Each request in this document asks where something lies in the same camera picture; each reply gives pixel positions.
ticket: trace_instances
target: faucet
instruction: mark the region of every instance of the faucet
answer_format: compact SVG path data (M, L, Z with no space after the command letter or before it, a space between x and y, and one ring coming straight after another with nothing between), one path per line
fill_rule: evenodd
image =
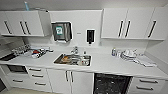
M71 51L72 54L78 54L78 47L75 46L73 50Z

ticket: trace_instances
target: sink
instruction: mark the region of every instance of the sink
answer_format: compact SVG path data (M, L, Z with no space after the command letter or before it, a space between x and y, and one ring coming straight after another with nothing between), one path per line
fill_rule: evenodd
M55 64L67 64L67 65L80 65L80 66L90 66L90 55L66 55L61 54L55 61Z

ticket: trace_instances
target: countertop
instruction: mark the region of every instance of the countertop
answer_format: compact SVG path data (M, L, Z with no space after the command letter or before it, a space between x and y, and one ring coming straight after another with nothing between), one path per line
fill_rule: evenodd
M10 61L0 61L0 64L24 65L40 68L106 73L168 80L168 75L157 67L145 67L134 62L129 62L121 58L113 57L110 54L90 53L90 66L54 64L53 62L62 53L62 51L47 52L45 55L37 59L18 56Z

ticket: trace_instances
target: cabinet handle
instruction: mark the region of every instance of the cabinet handle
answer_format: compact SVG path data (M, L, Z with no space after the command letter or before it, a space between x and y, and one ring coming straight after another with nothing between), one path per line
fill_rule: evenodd
M32 75L32 76L33 77L41 77L41 78L44 77L44 76L41 76L41 75L40 76L39 75Z
M67 76L67 71L65 72L66 80L68 82L68 76Z
M157 81L145 81L145 80L139 80L140 82L145 82L145 83L158 83Z
M119 34L118 34L118 37L120 37L120 35L121 35L122 25L123 25L123 21L121 21L120 32L119 32Z
M10 29L9 29L9 26L8 26L8 22L7 22L7 21L4 21L4 23L5 23L6 28L8 29L9 34L12 34L12 33L10 32Z
M27 25L27 22L25 22L25 25L26 25L26 29L27 29L29 35L31 35L31 33L30 33L30 31L29 31L29 28L28 28L28 25Z
M31 70L31 71L41 71L41 69L29 69L29 70Z
M14 82L23 82L23 80L19 81L19 80L13 80Z
M71 72L71 78L72 78L72 82L73 82L73 74L72 74L72 72Z
M146 87L139 87L139 86L136 86L137 89L142 89L142 90L153 90L153 88L146 88Z
M23 33L26 34L26 32L25 32L25 30L24 30L24 28L23 28L22 21L20 21L20 26L22 27L22 31L23 31Z
M151 28L151 31L150 31L149 35L148 35L148 38L151 37L155 25L156 25L156 21L153 21L153 26L152 26L152 28Z
M40 84L40 83L35 83L36 85L43 85L43 86L45 86L46 84Z
M127 35L128 35L128 31L129 31L130 23L131 23L131 21L128 21L127 32L126 32L126 34L125 34L125 37L127 37Z

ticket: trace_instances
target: dishwasher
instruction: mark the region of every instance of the dishwasher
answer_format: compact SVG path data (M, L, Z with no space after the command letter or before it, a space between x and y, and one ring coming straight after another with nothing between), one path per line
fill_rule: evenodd
M93 94L126 94L131 76L95 73Z

